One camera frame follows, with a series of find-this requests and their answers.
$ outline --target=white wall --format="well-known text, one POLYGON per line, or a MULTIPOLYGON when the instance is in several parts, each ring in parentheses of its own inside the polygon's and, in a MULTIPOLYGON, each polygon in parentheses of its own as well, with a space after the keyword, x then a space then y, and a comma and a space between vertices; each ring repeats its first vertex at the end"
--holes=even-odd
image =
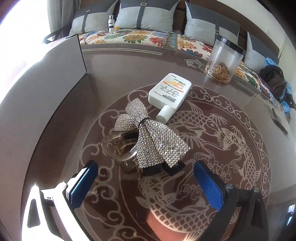
POLYGON ((15 241, 21 240, 22 190, 33 151, 55 110, 86 73, 76 35, 44 47, 51 45, 0 103, 0 219, 15 241))
POLYGON ((291 84, 296 98, 296 50, 275 17, 256 0, 218 0, 235 9, 261 30, 263 30, 279 48, 279 66, 285 79, 291 84))
POLYGON ((283 70, 285 79, 290 83, 294 99, 296 99, 296 50, 289 38, 279 59, 279 67, 283 70))
POLYGON ((42 56, 42 40, 50 34, 47 0, 21 0, 7 14, 0 25, 0 33, 12 36, 17 29, 19 38, 0 39, 0 103, 19 78, 20 72, 32 65, 36 55, 42 56))

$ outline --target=blue cloth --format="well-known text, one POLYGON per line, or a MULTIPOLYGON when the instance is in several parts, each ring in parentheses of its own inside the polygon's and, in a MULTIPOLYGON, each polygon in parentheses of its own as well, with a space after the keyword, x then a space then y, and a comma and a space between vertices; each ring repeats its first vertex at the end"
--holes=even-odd
POLYGON ((281 103, 281 105, 282 105, 282 107, 284 109, 285 116, 287 116, 290 113, 290 111, 291 111, 290 107, 288 106, 288 103, 285 102, 285 101, 283 101, 281 103))
POLYGON ((276 62, 274 62, 272 59, 270 59, 269 57, 265 58, 265 67, 266 66, 269 66, 269 65, 275 65, 275 66, 278 66, 276 64, 276 62))

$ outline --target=brown glass tabletop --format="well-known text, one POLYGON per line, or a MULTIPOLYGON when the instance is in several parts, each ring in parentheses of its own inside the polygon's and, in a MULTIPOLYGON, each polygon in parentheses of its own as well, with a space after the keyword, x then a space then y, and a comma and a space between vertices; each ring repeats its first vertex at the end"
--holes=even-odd
POLYGON ((36 146, 22 212, 34 183, 53 188, 94 160, 99 175, 75 210, 94 240, 197 240, 216 214, 193 176, 194 163, 203 160, 226 183, 241 189, 258 186, 267 205, 269 235, 278 235, 284 225, 279 213, 286 212, 281 204, 295 189, 296 166, 283 112, 276 110, 288 135, 274 124, 270 101, 249 83, 234 76, 228 85, 221 84, 203 72, 205 60, 188 54, 132 44, 82 50, 88 74, 66 96, 36 146), (152 177, 125 172, 103 154, 100 141, 134 98, 155 118, 159 110, 149 105, 148 92, 168 73, 193 85, 167 123, 191 147, 183 158, 186 167, 172 177, 165 172, 152 177))

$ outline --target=white decorative pattern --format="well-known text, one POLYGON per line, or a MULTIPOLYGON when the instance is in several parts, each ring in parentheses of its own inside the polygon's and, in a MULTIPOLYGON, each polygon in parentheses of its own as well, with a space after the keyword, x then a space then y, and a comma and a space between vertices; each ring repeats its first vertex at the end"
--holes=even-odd
MULTIPOLYGON (((128 103, 131 95, 146 99, 148 92, 135 90, 127 95, 127 99, 123 101, 126 98, 123 97, 120 101, 128 103)), ((139 176, 138 190, 135 190, 137 194, 134 201, 144 209, 149 209, 155 219, 163 226, 172 231, 183 233, 184 241, 194 241, 207 228, 216 213, 216 210, 212 209, 204 198, 199 184, 195 181, 193 176, 195 161, 203 160, 224 182, 232 182, 233 175, 239 176, 240 181, 235 183, 238 188, 251 189, 255 185, 259 186, 265 201, 269 196, 270 167, 260 133, 254 129, 255 126, 246 114, 238 110, 237 107, 234 108, 228 99, 217 93, 213 95, 213 91, 209 94, 205 88, 193 86, 184 104, 189 108, 176 112, 168 122, 168 126, 187 142, 195 153, 191 153, 191 156, 185 156, 183 160, 186 164, 185 169, 173 177, 170 177, 167 173, 144 178, 139 176), (199 108, 201 103, 223 110, 234 118, 236 123, 240 124, 240 128, 245 130, 244 135, 248 133, 249 136, 244 136, 235 124, 232 124, 232 122, 230 124, 229 120, 223 116, 217 113, 205 114, 199 108), (246 138, 253 141, 252 146, 257 149, 258 153, 250 150, 249 145, 251 143, 247 142, 246 138), (216 159, 215 157, 216 153, 221 152, 233 152, 235 158, 227 163, 222 163, 219 158, 216 159)), ((147 107, 147 110, 149 114, 155 112, 152 106, 147 107)), ((107 116, 115 122, 118 115, 123 112, 122 110, 108 109, 101 113, 96 121, 102 131, 100 135, 105 136, 112 131, 112 129, 105 129, 101 118, 107 116)), ((91 155, 93 156, 101 153, 99 143, 84 146, 80 156, 82 165, 88 161, 83 160, 83 153, 88 148, 91 148, 91 155)), ((112 228, 112 236, 108 238, 108 241, 134 238, 135 240, 147 240, 147 238, 148 240, 152 238, 158 240, 133 216, 134 203, 126 201, 127 197, 129 200, 131 198, 130 192, 129 196, 126 196, 126 191, 130 190, 127 190, 128 187, 122 186, 123 180, 120 173, 119 180, 118 176, 114 176, 117 170, 118 164, 114 160, 110 160, 106 166, 99 164, 99 176, 95 186, 88 193, 88 198, 92 199, 92 204, 99 205, 100 200, 107 200, 112 203, 111 206, 114 208, 108 209, 107 215, 102 217, 90 213, 84 204, 83 210, 86 216, 112 228), (124 204, 118 200, 117 185, 120 185, 124 204), (123 214, 123 208, 128 209, 132 220, 136 224, 135 226, 126 225, 127 220, 130 220, 131 217, 123 214), (138 228, 147 237, 138 235, 138 228)), ((231 218, 230 225, 235 223, 237 217, 238 211, 236 210, 231 218)))

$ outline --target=rhinestone bow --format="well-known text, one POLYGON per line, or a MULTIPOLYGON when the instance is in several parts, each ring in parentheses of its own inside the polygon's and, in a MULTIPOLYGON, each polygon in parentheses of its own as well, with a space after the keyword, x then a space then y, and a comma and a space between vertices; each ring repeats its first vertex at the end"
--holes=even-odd
POLYGON ((164 161, 173 167, 190 150, 190 147, 169 127, 151 120, 144 104, 138 99, 126 107, 126 114, 117 118, 114 131, 139 129, 137 159, 140 168, 164 161))

